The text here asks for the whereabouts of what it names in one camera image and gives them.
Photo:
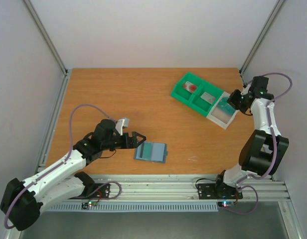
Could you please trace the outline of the teal card numbered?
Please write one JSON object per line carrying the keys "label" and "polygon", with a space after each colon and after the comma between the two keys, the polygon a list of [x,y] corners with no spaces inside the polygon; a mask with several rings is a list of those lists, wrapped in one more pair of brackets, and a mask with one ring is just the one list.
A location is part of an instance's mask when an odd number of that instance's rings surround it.
{"label": "teal card numbered", "polygon": [[152,154],[152,143],[151,142],[144,142],[140,149],[139,158],[143,160],[150,160]]}

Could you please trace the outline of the teal card black stripe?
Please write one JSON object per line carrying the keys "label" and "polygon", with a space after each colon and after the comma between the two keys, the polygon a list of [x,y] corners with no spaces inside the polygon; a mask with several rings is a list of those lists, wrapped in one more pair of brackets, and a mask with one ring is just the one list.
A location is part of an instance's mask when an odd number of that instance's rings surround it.
{"label": "teal card black stripe", "polygon": [[228,97],[223,97],[219,103],[218,103],[218,106],[221,107],[221,108],[227,108],[228,106],[228,103],[227,103],[227,100],[228,100]]}

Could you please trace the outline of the teal card holder wallet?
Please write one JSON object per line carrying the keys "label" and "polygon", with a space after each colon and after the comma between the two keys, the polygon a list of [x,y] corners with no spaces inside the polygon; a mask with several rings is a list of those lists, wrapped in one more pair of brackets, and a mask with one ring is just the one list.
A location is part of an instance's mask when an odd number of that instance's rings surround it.
{"label": "teal card holder wallet", "polygon": [[159,142],[144,142],[135,149],[134,159],[153,163],[165,163],[167,144]]}

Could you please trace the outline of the grey card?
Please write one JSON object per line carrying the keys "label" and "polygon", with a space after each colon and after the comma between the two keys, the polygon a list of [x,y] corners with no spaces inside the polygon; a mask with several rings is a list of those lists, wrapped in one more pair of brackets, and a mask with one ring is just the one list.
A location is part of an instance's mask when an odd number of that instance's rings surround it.
{"label": "grey card", "polygon": [[211,105],[216,101],[216,97],[209,94],[208,92],[203,92],[203,94],[200,97]]}

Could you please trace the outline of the red circle card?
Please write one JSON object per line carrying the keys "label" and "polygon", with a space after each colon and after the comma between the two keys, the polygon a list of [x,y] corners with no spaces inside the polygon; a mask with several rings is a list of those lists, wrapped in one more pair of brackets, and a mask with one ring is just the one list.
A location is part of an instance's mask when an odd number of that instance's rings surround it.
{"label": "red circle card", "polygon": [[184,84],[183,84],[183,88],[185,90],[187,90],[188,92],[190,92],[191,94],[193,94],[196,90],[197,90],[197,86],[189,81],[186,81]]}

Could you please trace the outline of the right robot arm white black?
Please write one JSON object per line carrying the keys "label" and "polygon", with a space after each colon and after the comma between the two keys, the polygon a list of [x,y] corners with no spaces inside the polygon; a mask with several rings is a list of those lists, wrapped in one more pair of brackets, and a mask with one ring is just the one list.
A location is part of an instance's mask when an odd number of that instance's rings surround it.
{"label": "right robot arm white black", "polygon": [[240,152],[238,164],[217,175],[214,193],[219,199],[238,193],[240,184],[247,179],[262,180],[273,175],[289,147],[289,140],[282,136],[275,121],[278,97],[268,92],[269,76],[255,76],[227,101],[242,113],[250,111],[255,129]]}

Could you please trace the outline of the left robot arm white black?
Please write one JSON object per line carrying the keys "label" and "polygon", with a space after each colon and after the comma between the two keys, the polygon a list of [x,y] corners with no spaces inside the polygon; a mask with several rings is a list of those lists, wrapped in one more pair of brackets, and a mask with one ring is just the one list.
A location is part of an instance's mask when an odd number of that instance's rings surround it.
{"label": "left robot arm white black", "polygon": [[71,145],[69,152],[49,167],[22,181],[17,178],[9,181],[0,204],[5,228],[23,231],[43,212],[64,200],[90,200],[98,189],[82,169],[100,159],[103,151],[133,149],[145,142],[146,137],[138,132],[123,132],[128,124],[127,118],[117,122],[103,119],[93,132]]}

